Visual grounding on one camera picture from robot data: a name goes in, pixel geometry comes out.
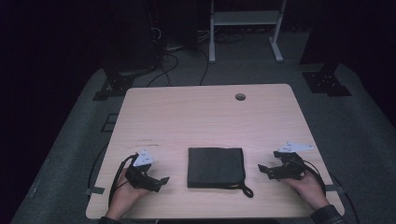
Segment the white tag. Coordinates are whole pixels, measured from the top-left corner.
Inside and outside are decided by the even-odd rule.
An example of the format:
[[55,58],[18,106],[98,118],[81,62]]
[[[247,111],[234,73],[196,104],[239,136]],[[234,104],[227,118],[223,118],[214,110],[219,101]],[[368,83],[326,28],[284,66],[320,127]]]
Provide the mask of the white tag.
[[279,152],[297,152],[297,151],[304,151],[304,150],[309,150],[309,149],[313,149],[313,148],[314,148],[314,146],[312,146],[312,145],[287,142],[285,144],[285,146],[280,148],[278,151]]
[[134,167],[152,164],[154,163],[154,159],[148,154],[148,152],[143,149],[142,152],[137,157],[136,161],[134,161]]

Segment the sleeve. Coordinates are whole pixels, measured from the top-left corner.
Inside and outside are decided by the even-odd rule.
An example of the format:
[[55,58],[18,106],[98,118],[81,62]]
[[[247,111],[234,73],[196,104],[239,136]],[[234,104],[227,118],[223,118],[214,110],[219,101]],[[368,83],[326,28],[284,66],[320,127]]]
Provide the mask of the sleeve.
[[98,224],[121,224],[121,223],[109,217],[101,217]]
[[318,209],[311,217],[316,224],[347,224],[332,204]]

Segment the wooden table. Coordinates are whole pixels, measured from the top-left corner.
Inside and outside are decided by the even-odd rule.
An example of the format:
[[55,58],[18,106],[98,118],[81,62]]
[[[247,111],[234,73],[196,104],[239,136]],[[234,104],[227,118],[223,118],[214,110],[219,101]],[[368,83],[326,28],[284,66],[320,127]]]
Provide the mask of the wooden table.
[[[246,99],[239,101],[235,95]],[[166,87],[128,90],[95,186],[88,218],[106,213],[108,193],[120,163],[146,149],[155,162],[148,175],[170,176],[159,193],[151,192],[125,217],[241,218],[308,217],[313,212],[289,187],[269,180],[258,164],[281,165],[273,151],[287,141],[311,144],[299,152],[319,169],[325,184],[332,181],[315,140],[289,85]],[[241,147],[244,150],[249,199],[238,189],[188,189],[189,147]],[[327,198],[344,214],[336,191]]]

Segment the white shelf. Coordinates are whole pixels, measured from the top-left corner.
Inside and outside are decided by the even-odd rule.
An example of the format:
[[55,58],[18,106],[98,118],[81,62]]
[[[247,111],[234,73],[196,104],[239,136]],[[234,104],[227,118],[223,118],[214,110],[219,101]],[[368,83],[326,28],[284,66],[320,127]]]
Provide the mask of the white shelf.
[[214,25],[276,24],[279,11],[228,11],[215,12]]

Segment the hand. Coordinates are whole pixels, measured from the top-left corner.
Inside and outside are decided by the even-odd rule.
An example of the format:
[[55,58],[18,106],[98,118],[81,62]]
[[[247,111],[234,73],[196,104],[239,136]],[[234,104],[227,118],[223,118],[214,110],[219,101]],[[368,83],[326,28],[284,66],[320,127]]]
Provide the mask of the hand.
[[329,205],[329,201],[327,201],[326,197],[324,196],[319,182],[315,176],[308,171],[304,171],[304,177],[302,180],[288,178],[281,179],[280,181],[296,189],[300,196],[314,210],[318,210],[321,207]]
[[114,192],[111,205],[108,208],[106,217],[119,221],[142,196],[149,193],[147,189],[135,189],[130,185],[125,177],[126,168],[120,174],[118,187]]

